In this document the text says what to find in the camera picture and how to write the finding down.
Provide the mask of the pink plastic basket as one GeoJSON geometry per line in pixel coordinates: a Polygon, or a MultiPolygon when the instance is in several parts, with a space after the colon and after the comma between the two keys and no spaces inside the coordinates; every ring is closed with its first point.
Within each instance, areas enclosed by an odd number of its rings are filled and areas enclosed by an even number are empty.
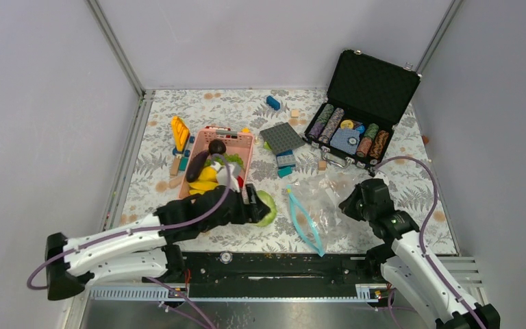
{"type": "MultiPolygon", "coordinates": [[[[214,139],[220,139],[226,144],[226,154],[238,154],[242,158],[245,168],[241,169],[239,176],[243,178],[245,184],[247,181],[251,156],[254,148],[253,135],[249,132],[235,132],[229,128],[211,126],[207,126],[202,130],[199,130],[197,134],[190,137],[180,165],[180,168],[184,170],[184,178],[186,174],[186,168],[190,160],[192,160],[200,151],[208,150],[210,141],[214,139]]],[[[212,165],[214,165],[216,162],[222,165],[227,163],[223,155],[216,154],[210,156],[209,158],[213,160],[212,165]]],[[[183,199],[190,196],[188,193],[188,184],[189,182],[187,182],[185,179],[179,188],[178,198],[183,199]]]]}

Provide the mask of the green fake grapes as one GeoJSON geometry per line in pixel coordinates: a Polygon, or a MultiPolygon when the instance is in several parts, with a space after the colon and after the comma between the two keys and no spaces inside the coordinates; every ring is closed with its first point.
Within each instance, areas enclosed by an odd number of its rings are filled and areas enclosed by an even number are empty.
{"type": "MultiPolygon", "coordinates": [[[[244,162],[243,162],[242,158],[238,154],[224,154],[223,156],[224,156],[227,164],[235,162],[236,164],[238,164],[238,166],[241,169],[245,168],[244,162]]],[[[212,162],[213,162],[213,160],[211,158],[208,158],[206,160],[205,164],[204,164],[204,167],[208,167],[208,166],[212,165],[212,162]]]]}

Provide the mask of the dark fake plum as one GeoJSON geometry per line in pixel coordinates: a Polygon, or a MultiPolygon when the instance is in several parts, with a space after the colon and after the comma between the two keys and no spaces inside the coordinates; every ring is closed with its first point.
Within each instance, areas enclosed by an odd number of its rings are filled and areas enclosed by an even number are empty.
{"type": "Polygon", "coordinates": [[[208,145],[208,152],[209,152],[209,155],[211,156],[216,155],[216,154],[224,155],[226,151],[227,151],[227,146],[220,139],[214,139],[210,141],[208,145]]]}

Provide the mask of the yellow fake banana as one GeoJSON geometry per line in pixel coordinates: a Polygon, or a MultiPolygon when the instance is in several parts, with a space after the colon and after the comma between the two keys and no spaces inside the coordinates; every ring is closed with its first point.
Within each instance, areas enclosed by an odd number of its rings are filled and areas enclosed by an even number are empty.
{"type": "Polygon", "coordinates": [[[217,182],[211,182],[206,180],[197,180],[188,184],[190,195],[204,194],[207,191],[212,191],[218,186],[217,182]]]}

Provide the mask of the purple fake eggplant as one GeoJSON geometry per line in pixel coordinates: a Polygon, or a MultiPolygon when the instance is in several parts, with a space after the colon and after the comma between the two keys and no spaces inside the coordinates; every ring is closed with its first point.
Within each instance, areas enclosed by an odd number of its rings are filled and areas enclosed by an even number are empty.
{"type": "Polygon", "coordinates": [[[210,157],[208,150],[200,151],[190,162],[186,168],[185,179],[187,182],[195,182],[198,180],[206,161],[210,157]]]}

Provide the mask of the yellow fake mango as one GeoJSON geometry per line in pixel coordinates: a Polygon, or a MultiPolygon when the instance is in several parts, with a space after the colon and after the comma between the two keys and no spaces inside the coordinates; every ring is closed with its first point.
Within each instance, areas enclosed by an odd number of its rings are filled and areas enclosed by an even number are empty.
{"type": "Polygon", "coordinates": [[[206,181],[206,182],[218,182],[217,174],[218,174],[218,171],[214,169],[213,167],[205,167],[202,169],[201,173],[199,174],[198,180],[206,181]]]}

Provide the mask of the clear zip top bag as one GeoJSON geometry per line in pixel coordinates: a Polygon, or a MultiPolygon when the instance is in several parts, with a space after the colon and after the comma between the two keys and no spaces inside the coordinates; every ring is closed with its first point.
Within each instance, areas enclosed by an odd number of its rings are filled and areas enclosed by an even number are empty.
{"type": "Polygon", "coordinates": [[[361,254],[358,225],[338,205],[353,192],[361,177],[351,173],[321,173],[286,185],[288,215],[307,250],[326,254],[361,254]]]}

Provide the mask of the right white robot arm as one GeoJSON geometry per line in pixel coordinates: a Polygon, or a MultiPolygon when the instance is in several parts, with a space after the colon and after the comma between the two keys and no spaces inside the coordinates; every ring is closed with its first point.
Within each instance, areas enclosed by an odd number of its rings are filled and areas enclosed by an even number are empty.
{"type": "Polygon", "coordinates": [[[423,229],[395,208],[383,179],[356,184],[338,207],[344,215],[367,222],[383,241],[366,253],[368,278],[390,283],[431,328],[500,328],[497,309],[478,302],[430,251],[423,229]]]}

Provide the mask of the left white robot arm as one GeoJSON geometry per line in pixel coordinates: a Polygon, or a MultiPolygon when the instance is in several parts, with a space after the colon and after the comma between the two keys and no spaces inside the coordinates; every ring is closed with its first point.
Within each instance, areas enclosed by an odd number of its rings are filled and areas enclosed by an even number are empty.
{"type": "Polygon", "coordinates": [[[137,277],[181,279],[184,262],[167,256],[169,245],[193,240],[227,224],[263,224],[274,220],[273,198],[247,184],[235,192],[217,186],[203,194],[168,202],[153,213],[116,229],[80,238],[57,232],[47,237],[47,298],[65,300],[88,284],[137,277]]]}

